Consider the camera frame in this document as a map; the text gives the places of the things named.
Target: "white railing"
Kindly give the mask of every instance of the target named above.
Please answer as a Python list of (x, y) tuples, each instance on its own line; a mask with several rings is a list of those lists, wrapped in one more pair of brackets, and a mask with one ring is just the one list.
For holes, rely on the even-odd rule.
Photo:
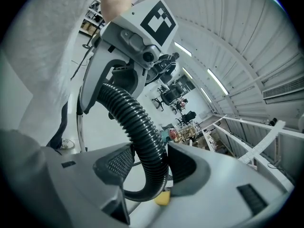
[[(218, 122), (226, 122), (229, 131), (218, 126)], [(255, 167), (281, 189), (292, 191), (292, 182), (300, 174), (304, 162), (304, 134), (284, 130), (284, 125), (282, 121), (269, 126), (221, 116), (204, 130), (215, 128), (221, 142), (235, 158)]]

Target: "ceiling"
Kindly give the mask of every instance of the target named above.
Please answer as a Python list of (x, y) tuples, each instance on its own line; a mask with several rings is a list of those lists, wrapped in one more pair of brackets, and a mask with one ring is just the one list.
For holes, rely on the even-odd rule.
[[(298, 36), (273, 0), (165, 0), (178, 24), (180, 64), (220, 114), (268, 118), (262, 91), (304, 73)], [(217, 76), (229, 95), (207, 73)]]

